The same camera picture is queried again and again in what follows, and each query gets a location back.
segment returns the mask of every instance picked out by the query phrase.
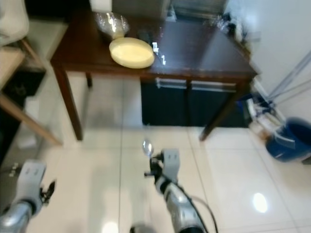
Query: clear glass bowl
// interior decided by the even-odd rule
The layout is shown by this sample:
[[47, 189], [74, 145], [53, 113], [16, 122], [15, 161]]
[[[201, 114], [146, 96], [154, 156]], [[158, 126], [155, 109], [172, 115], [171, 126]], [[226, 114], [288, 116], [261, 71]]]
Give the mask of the clear glass bowl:
[[124, 37], [130, 30], [130, 26], [124, 16], [109, 13], [94, 13], [98, 30], [109, 41]]

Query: yellow plate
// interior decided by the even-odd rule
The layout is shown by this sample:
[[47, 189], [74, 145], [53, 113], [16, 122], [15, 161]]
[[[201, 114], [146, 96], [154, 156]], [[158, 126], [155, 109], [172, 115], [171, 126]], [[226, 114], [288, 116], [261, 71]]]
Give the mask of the yellow plate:
[[112, 59], [124, 67], [146, 68], [155, 61], [151, 46], [136, 38], [115, 39], [110, 43], [109, 49]]

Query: chair leg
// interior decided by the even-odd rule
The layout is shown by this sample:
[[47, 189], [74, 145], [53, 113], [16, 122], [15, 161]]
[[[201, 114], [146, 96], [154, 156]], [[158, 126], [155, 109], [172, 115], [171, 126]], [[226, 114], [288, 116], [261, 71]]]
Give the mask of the chair leg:
[[23, 112], [23, 110], [14, 104], [9, 98], [7, 98], [3, 93], [0, 92], [0, 107], [13, 116], [15, 119], [24, 122], [30, 129], [44, 137], [46, 140], [56, 144], [62, 145], [62, 143], [49, 131], [39, 125], [31, 117]]
[[41, 61], [40, 57], [38, 56], [38, 54], [33, 50], [33, 48], [31, 48], [27, 38], [23, 38], [20, 40], [23, 44], [23, 46], [25, 47], [25, 49], [28, 51], [28, 53], [32, 56], [32, 58], [35, 60], [35, 62], [37, 63], [37, 65], [42, 68], [45, 69], [45, 66], [43, 64], [43, 62]]

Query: white wall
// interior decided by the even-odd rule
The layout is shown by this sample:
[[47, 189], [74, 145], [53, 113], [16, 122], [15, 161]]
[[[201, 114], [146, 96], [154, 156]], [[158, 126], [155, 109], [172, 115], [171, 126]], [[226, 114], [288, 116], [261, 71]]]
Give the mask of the white wall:
[[[271, 93], [311, 50], [310, 9], [311, 0], [228, 1], [227, 11], [231, 11], [251, 32], [260, 36], [259, 42], [251, 44], [251, 61], [260, 70], [260, 84], [267, 93]], [[310, 79], [311, 64], [288, 88]], [[278, 98], [276, 103], [289, 95]], [[298, 116], [311, 121], [310, 103], [311, 91], [307, 91], [278, 107], [286, 117]]]

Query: blue bucket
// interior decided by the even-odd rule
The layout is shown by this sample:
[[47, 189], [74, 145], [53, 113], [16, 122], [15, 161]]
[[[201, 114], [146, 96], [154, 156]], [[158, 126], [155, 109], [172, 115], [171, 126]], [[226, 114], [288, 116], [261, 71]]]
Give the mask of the blue bucket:
[[267, 141], [269, 153], [282, 162], [303, 158], [311, 152], [311, 124], [290, 118]]

